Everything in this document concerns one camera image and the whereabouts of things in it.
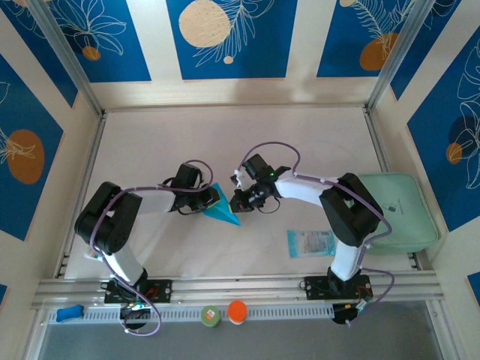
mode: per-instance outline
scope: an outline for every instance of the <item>blue triangle block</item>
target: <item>blue triangle block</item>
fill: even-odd
[[[227,223],[238,225],[240,227],[240,220],[236,217],[235,214],[230,211],[228,200],[225,197],[224,192],[220,188],[220,185],[218,183],[215,183],[211,187],[218,191],[218,194],[220,195],[220,200],[217,201],[216,204],[204,210],[203,214],[205,216],[208,216],[209,218],[226,221]]]

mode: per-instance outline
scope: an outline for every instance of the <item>mint green bag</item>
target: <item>mint green bag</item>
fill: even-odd
[[[392,233],[372,243],[369,253],[415,253],[438,241],[437,227],[428,211],[419,183],[410,174],[384,172],[360,175],[361,182],[382,207]],[[380,223],[374,233],[386,231]]]

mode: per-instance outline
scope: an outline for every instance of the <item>orange cap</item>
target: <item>orange cap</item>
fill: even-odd
[[[240,323],[247,318],[247,305],[243,301],[235,300],[228,306],[228,317]]]

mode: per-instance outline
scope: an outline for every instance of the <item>white table surface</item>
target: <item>white table surface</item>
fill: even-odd
[[[300,173],[342,176],[378,173],[380,167],[360,108],[252,106],[177,108],[113,112],[108,115],[86,201],[100,184],[155,185],[174,176],[181,162],[202,159],[214,170],[228,200],[229,177],[246,151],[279,140],[301,152]],[[274,168],[292,166],[295,154],[269,145],[258,149]],[[287,230],[328,230],[321,208],[281,200],[274,214],[240,214],[242,226],[203,214],[144,214],[136,219],[128,244],[150,276],[240,276],[325,272],[331,256],[291,259]],[[76,237],[66,278],[106,277],[98,261],[86,259],[87,245]],[[374,256],[364,265],[410,270],[406,254]]]

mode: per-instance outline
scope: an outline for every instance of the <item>grey floor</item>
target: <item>grey floor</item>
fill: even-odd
[[[42,360],[174,359],[442,359],[425,303],[382,303],[352,328],[331,320],[166,322],[153,337],[134,337],[119,324],[50,325]]]

